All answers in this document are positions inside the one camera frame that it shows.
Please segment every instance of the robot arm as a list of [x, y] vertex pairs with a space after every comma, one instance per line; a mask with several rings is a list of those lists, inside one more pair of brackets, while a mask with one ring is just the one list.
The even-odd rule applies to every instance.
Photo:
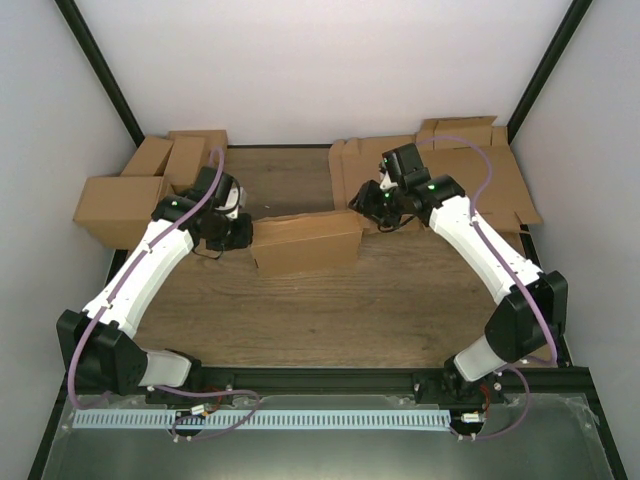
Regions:
[[185, 383], [195, 359], [167, 350], [142, 350], [133, 338], [160, 286], [201, 239], [206, 240], [207, 249], [218, 251], [245, 248], [251, 243], [251, 217], [239, 213], [246, 193], [224, 173], [213, 196], [195, 215], [154, 242], [203, 198], [215, 174], [215, 169], [204, 167], [193, 189], [164, 198], [141, 242], [104, 290], [82, 312], [67, 310], [62, 314], [57, 331], [67, 369], [80, 336], [102, 311], [78, 364], [79, 377], [121, 395], [134, 393], [141, 386], [179, 387]]
[[[497, 308], [485, 334], [447, 361], [447, 387], [456, 395], [485, 375], [545, 344], [541, 328], [515, 282], [480, 239], [469, 218], [470, 200], [448, 175], [432, 179], [415, 144], [383, 155], [381, 181], [365, 183], [349, 207], [379, 227], [395, 229], [413, 215], [449, 242], [482, 279]], [[532, 294], [552, 334], [564, 333], [567, 284], [522, 257], [476, 213], [475, 221]]]

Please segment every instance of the cardboard piece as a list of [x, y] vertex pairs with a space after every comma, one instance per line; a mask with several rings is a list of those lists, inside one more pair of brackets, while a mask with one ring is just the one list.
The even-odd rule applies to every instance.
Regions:
[[[518, 232], [520, 224], [542, 223], [508, 146], [483, 147], [493, 166], [491, 183], [478, 199], [477, 209], [496, 230]], [[450, 175], [470, 198], [487, 175], [487, 167], [470, 148], [423, 152], [422, 161], [432, 177]]]
[[344, 193], [344, 175], [342, 173], [342, 150], [344, 140], [338, 140], [329, 149], [329, 174], [333, 191], [333, 207], [336, 210], [347, 209], [347, 198]]
[[507, 127], [493, 127], [491, 130], [491, 146], [492, 147], [508, 147], [509, 137], [507, 135]]
[[[334, 205], [342, 204], [342, 198], [344, 198], [346, 208], [346, 205], [356, 196], [363, 183], [369, 180], [380, 180], [379, 168], [384, 152], [414, 141], [414, 135], [395, 135], [362, 139], [352, 138], [346, 142], [342, 147], [342, 184], [344, 191], [339, 190], [340, 182], [334, 181], [333, 179], [333, 171], [337, 174], [339, 171], [338, 168], [334, 167], [331, 174]], [[378, 233], [378, 228], [373, 222], [360, 215], [358, 216], [360, 217], [360, 225], [365, 234]], [[406, 225], [402, 231], [415, 231], [419, 229], [420, 222], [414, 220]]]
[[207, 140], [203, 137], [176, 137], [164, 175], [176, 193], [193, 186], [200, 169], [207, 163]]
[[[491, 125], [497, 117], [447, 118], [438, 120], [435, 135], [452, 135], [462, 137], [479, 147], [491, 145]], [[468, 148], [453, 140], [436, 140], [434, 149]]]
[[73, 220], [105, 247], [133, 250], [156, 205], [171, 193], [164, 177], [91, 177]]
[[438, 124], [438, 120], [435, 118], [431, 118], [428, 120], [423, 120], [422, 125], [420, 125], [420, 130], [416, 133], [416, 144], [422, 150], [433, 150], [433, 140], [430, 142], [425, 142], [425, 140], [430, 139], [436, 134], [436, 125]]
[[214, 147], [220, 147], [227, 153], [227, 145], [229, 139], [227, 138], [226, 130], [172, 130], [167, 134], [169, 140], [175, 140], [178, 137], [203, 137], [206, 139], [207, 155]]
[[[492, 161], [494, 176], [479, 200], [479, 211], [487, 222], [501, 232], [519, 232], [521, 224], [542, 223], [535, 210], [520, 170], [508, 144], [507, 128], [491, 123], [495, 117], [446, 118], [424, 120], [415, 136], [418, 150], [432, 177], [451, 175], [472, 197], [486, 176], [482, 158], [459, 142], [436, 141], [420, 143], [435, 134], [455, 135], [479, 144]], [[349, 202], [360, 186], [371, 179], [378, 180], [378, 163], [387, 150], [410, 143], [411, 135], [351, 139], [342, 149], [342, 183], [344, 198]], [[334, 203], [341, 191], [334, 186]], [[377, 232], [366, 219], [361, 219], [364, 233]], [[401, 232], [419, 229], [416, 220]]]
[[122, 177], [152, 177], [162, 175], [169, 160], [173, 140], [145, 137], [120, 174]]
[[265, 218], [253, 224], [251, 255], [267, 277], [355, 265], [361, 238], [350, 211]]

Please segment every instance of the flattened cardboard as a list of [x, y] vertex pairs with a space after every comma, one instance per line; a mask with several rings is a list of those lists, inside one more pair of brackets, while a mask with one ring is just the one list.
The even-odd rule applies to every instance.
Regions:
[[509, 146], [509, 138], [507, 136], [507, 127], [493, 127], [491, 130], [491, 146], [507, 147]]
[[[541, 223], [527, 186], [508, 146], [483, 147], [493, 166], [491, 183], [478, 199], [478, 211], [498, 231], [517, 232], [520, 224]], [[470, 198], [484, 182], [487, 167], [470, 148], [422, 153], [432, 177], [450, 175]]]
[[73, 220], [105, 247], [133, 250], [156, 205], [171, 193], [164, 177], [91, 177]]
[[207, 155], [214, 147], [220, 147], [227, 153], [227, 145], [229, 139], [227, 138], [226, 130], [172, 130], [167, 134], [167, 138], [175, 140], [177, 137], [203, 137], [206, 139]]
[[121, 177], [153, 177], [162, 175], [169, 160], [173, 140], [145, 137], [142, 145], [133, 154]]
[[342, 150], [344, 140], [338, 140], [329, 149], [329, 174], [331, 175], [331, 190], [333, 192], [333, 208], [347, 209], [347, 197], [344, 193], [344, 175], [342, 173]]
[[[497, 117], [448, 118], [438, 120], [435, 135], [453, 135], [462, 137], [479, 147], [491, 145], [491, 125]], [[466, 145], [453, 140], [436, 140], [434, 149], [444, 150], [466, 148]]]
[[182, 193], [195, 183], [208, 160], [206, 145], [203, 137], [176, 137], [164, 171], [176, 193]]
[[350, 211], [265, 218], [253, 224], [251, 255], [261, 276], [355, 265], [362, 238]]

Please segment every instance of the wooden floor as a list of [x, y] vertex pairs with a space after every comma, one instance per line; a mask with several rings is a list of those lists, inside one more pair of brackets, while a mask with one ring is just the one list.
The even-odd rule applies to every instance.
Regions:
[[[226, 170], [255, 218], [333, 208], [326, 149], [231, 149]], [[506, 238], [521, 250], [517, 235]], [[248, 249], [219, 261], [189, 255], [136, 341], [217, 366], [441, 366], [482, 335], [493, 310], [443, 239], [397, 232], [365, 236], [355, 269], [269, 279]]]

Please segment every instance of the black frame edge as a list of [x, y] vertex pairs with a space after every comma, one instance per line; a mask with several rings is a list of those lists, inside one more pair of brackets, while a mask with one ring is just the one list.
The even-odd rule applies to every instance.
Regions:
[[558, 60], [562, 56], [565, 48], [571, 41], [573, 34], [577, 30], [582, 18], [587, 13], [589, 6], [593, 0], [573, 0], [567, 9], [558, 30], [556, 30], [551, 43], [547, 47], [546, 52], [542, 56], [542, 60], [538, 64], [538, 68], [531, 77], [529, 85], [522, 94], [522, 98], [518, 102], [518, 106], [513, 111], [509, 123], [507, 124], [507, 134], [509, 143], [513, 142], [518, 130], [524, 123], [525, 118], [529, 114], [531, 107], [536, 102], [538, 95], [542, 91], [545, 83], [551, 76], [551, 72], [555, 68]]
[[49, 416], [49, 420], [47, 421], [47, 426], [45, 427], [44, 433], [42, 434], [40, 445], [38, 446], [38, 450], [36, 451], [36, 456], [33, 459], [33, 463], [31, 464], [31, 470], [29, 471], [29, 476], [27, 477], [29, 480], [39, 480], [44, 475], [44, 469], [46, 468], [47, 461], [49, 460], [49, 452], [51, 451], [53, 439], [56, 436], [58, 424], [60, 423], [60, 417], [62, 416], [62, 410], [64, 409], [64, 404], [67, 399], [66, 379], [67, 377], [65, 375], [64, 379], [62, 380], [62, 385], [60, 385], [58, 396], [56, 397], [56, 400], [53, 404], [53, 409], [51, 410], [51, 415]]
[[140, 125], [138, 125], [138, 121], [134, 117], [131, 108], [129, 108], [129, 104], [124, 98], [113, 73], [111, 73], [111, 69], [107, 64], [107, 61], [104, 59], [98, 44], [93, 38], [91, 30], [89, 30], [89, 27], [84, 21], [82, 13], [80, 13], [76, 2], [74, 0], [55, 0], [55, 2], [60, 13], [62, 13], [62, 16], [69, 25], [73, 36], [78, 41], [80, 48], [82, 48], [82, 51], [87, 57], [87, 60], [89, 60], [89, 63], [98, 77], [98, 80], [100, 80], [104, 91], [107, 93], [111, 103], [118, 112], [122, 123], [129, 132], [129, 135], [131, 135], [133, 142], [137, 147], [139, 147], [144, 141], [142, 129], [140, 128]]

